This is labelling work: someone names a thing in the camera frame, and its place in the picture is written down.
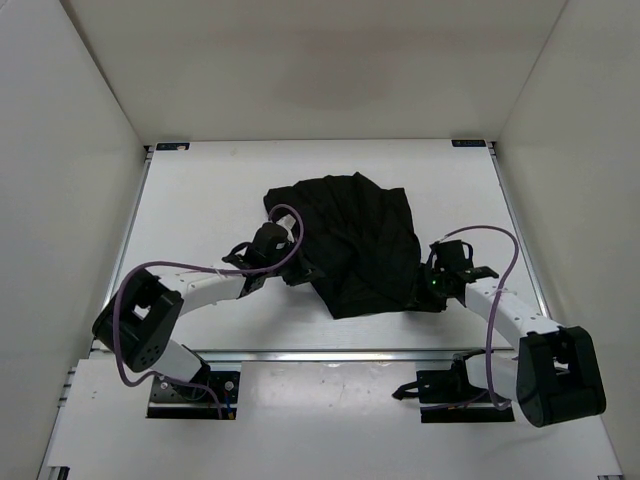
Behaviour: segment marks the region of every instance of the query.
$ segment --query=black garment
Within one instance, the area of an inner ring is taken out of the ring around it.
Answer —
[[[267,211],[279,203],[302,217],[301,248],[325,274],[312,284],[334,318],[442,310],[416,299],[420,242],[404,189],[381,189],[360,173],[327,176],[269,190]]]

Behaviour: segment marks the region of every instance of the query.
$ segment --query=table surface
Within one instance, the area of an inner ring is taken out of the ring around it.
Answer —
[[[449,140],[194,142],[156,151],[120,277],[149,260],[221,265],[264,222],[269,188],[359,171],[383,188],[404,187],[423,260],[433,240],[456,228],[490,224],[513,231],[486,147]],[[502,272],[510,240],[468,232],[477,265]],[[157,269],[163,273],[169,270]],[[522,259],[507,286],[537,306]],[[333,320],[310,285],[271,279],[240,301],[185,315],[173,338],[197,350],[457,350],[484,345],[486,323],[451,300],[444,313],[385,313]],[[508,346],[499,335],[496,346]]]
[[[395,363],[244,363],[236,421],[147,419],[149,383],[125,387],[112,359],[84,360],[47,465],[68,480],[585,480],[619,474],[600,418],[536,429],[421,424],[415,379]]]

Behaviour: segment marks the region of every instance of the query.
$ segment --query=robotic arm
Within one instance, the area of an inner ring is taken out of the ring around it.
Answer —
[[[322,272],[301,251],[276,270],[266,268],[281,262],[293,248],[288,229],[268,222],[251,243],[238,245],[223,259],[246,274],[182,270],[154,276],[147,270],[137,272],[122,293],[118,331],[125,365],[133,372],[153,369],[181,382],[208,385],[209,365],[170,338],[177,319],[205,305],[249,295],[269,277],[280,276],[290,286],[321,277]],[[438,311],[446,308],[449,298],[455,298],[489,320],[499,289],[498,275],[488,267],[474,267],[472,257],[472,247],[459,240],[431,245],[418,281],[418,300]],[[93,325],[96,338],[111,351],[115,349],[114,308],[115,297]],[[505,289],[501,289],[494,322],[494,328],[517,350],[517,361],[496,354],[487,359],[484,350],[459,356],[451,370],[459,382],[487,389],[487,372],[491,372],[494,392],[517,401],[538,427],[604,412],[606,400],[593,342],[584,329],[562,327]],[[174,388],[185,399],[195,398],[193,388]]]

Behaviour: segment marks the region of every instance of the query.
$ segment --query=white panel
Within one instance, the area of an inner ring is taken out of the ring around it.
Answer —
[[[495,139],[565,0],[67,0],[145,142]]]
[[[513,229],[486,148],[453,148],[448,140],[192,143],[154,154],[121,277],[149,260],[219,265],[265,221],[269,188],[356,171],[383,188],[405,188],[423,260],[431,241],[458,227]],[[478,265],[502,272],[511,260],[506,236],[463,238]],[[537,305],[522,260],[508,286]],[[246,298],[185,315],[174,339],[195,349],[448,349],[483,346],[485,332],[486,322],[454,300],[441,314],[332,320],[310,285],[271,279]],[[496,336],[496,345],[508,344]]]
[[[640,2],[571,1],[501,136],[558,319],[593,335],[604,415],[640,478]]]
[[[0,478],[35,478],[144,151],[57,1],[0,1]]]
[[[69,480],[585,480],[620,473],[599,418],[536,429],[420,423],[411,363],[242,366],[236,421],[146,419],[148,385],[78,367],[51,451]]]

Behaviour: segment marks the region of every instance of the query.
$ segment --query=white wall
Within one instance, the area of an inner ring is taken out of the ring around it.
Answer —
[[[495,139],[565,0],[63,0],[143,141]]]
[[[35,478],[144,151],[55,0],[0,7],[0,478]]]
[[[593,335],[607,429],[640,478],[640,2],[570,0],[500,136],[553,312]]]

